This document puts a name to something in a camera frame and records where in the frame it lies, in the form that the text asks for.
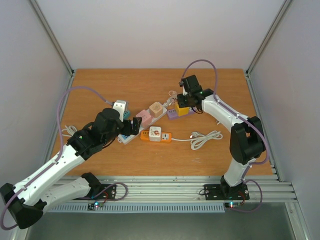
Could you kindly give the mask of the pink cube socket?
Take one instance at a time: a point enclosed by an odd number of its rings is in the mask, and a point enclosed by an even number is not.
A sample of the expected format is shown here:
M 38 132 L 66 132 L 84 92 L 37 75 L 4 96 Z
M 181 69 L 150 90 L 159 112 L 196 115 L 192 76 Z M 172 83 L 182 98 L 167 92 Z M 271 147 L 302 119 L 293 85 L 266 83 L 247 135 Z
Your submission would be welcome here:
M 150 113 L 145 109 L 136 114 L 136 117 L 142 117 L 142 123 L 140 126 L 143 128 L 147 128 L 153 119 Z

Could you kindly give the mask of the beige cube socket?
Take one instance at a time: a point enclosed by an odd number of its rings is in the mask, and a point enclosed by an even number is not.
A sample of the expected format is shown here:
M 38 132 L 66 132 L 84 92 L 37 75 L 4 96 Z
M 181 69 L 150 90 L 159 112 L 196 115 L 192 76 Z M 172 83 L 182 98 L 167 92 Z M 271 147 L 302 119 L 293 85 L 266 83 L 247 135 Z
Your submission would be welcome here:
M 163 113 L 163 105 L 159 102 L 154 102 L 149 106 L 149 114 L 153 118 L 158 118 Z

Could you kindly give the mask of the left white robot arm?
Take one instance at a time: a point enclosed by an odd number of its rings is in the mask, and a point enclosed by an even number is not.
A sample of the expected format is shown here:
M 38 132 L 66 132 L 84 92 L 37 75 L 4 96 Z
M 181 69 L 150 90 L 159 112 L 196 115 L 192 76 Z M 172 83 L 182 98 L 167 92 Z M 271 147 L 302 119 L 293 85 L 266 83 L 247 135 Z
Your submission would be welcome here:
M 105 188 L 91 172 L 82 174 L 71 183 L 51 187 L 70 170 L 107 148 L 118 135 L 138 135 L 141 123 L 141 117 L 123 119 L 116 109 L 103 109 L 95 121 L 76 131 L 57 155 L 36 172 L 16 184 L 1 186 L 0 195 L 5 208 L 0 219 L 3 221 L 5 213 L 10 212 L 15 226 L 27 229 L 57 205 L 74 199 L 99 198 Z

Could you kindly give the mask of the yellow cube socket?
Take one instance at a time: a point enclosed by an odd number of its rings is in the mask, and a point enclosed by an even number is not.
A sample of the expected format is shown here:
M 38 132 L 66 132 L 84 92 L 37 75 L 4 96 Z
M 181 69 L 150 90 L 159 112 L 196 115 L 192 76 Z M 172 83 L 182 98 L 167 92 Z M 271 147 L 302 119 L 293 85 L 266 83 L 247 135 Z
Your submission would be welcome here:
M 189 107 L 179 107 L 177 103 L 174 105 L 174 109 L 178 117 L 185 116 L 189 113 Z

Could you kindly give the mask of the white cube socket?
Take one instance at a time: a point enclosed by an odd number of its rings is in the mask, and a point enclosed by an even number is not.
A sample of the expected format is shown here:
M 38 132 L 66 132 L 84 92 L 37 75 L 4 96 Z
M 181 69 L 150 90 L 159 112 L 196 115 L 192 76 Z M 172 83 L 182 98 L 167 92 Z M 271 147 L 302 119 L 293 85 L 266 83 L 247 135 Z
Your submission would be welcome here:
M 151 126 L 148 137 L 151 142 L 160 142 L 162 139 L 162 128 L 159 126 Z

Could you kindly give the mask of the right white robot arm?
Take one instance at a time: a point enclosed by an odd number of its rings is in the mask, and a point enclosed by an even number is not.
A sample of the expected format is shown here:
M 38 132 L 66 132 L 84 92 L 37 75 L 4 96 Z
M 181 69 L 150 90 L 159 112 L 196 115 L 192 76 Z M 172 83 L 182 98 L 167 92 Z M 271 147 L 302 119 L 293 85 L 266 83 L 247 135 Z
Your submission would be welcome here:
M 266 150 L 261 120 L 239 113 L 219 98 L 212 89 L 203 89 L 195 75 L 179 82 L 182 93 L 177 95 L 181 108 L 197 108 L 218 120 L 229 132 L 229 151 L 232 156 L 228 170 L 220 179 L 219 191 L 227 200 L 244 185 L 244 177 L 257 158 Z

